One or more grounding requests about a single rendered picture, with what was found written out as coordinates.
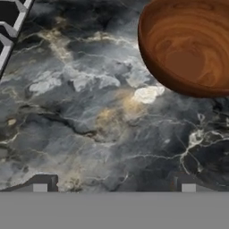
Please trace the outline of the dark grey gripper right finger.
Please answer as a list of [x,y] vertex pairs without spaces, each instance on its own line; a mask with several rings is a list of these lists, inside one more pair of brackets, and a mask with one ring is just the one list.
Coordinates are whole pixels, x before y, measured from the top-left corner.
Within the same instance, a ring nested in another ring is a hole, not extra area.
[[175,174],[171,178],[171,190],[178,192],[227,191],[226,188],[209,184],[187,174]]

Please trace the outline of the brown wooden bowl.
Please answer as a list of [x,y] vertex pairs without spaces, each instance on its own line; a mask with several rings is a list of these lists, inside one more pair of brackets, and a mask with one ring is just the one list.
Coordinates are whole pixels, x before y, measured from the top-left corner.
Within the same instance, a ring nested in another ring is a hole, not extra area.
[[151,0],[138,45],[148,71],[170,90],[229,96],[229,0]]

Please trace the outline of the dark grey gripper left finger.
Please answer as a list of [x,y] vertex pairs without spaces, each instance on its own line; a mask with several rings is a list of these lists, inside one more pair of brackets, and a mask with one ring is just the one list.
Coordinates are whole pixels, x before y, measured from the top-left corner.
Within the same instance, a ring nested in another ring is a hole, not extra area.
[[28,181],[2,189],[1,192],[28,191],[28,192],[56,192],[58,191],[57,174],[36,174]]

